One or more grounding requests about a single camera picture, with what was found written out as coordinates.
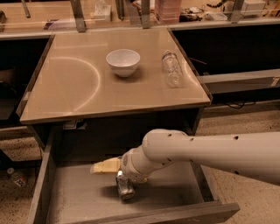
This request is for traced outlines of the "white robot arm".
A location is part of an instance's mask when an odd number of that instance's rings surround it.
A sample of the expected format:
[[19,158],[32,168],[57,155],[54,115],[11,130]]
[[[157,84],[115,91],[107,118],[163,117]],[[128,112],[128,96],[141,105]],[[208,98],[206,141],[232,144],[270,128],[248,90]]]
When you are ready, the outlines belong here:
[[224,172],[280,182],[280,133],[189,136],[178,130],[154,129],[142,144],[123,154],[92,165],[92,174],[122,173],[143,183],[156,170],[178,161],[192,161]]

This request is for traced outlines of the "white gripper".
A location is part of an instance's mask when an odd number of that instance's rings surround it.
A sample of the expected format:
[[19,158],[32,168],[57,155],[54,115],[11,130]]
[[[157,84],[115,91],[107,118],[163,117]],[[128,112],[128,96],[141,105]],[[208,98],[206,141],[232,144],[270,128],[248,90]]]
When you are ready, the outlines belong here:
[[133,148],[122,155],[122,158],[113,157],[104,161],[95,163],[90,168],[91,174],[117,173],[120,169],[125,177],[135,183],[144,183],[147,181],[151,171],[151,163],[144,155],[141,147]]

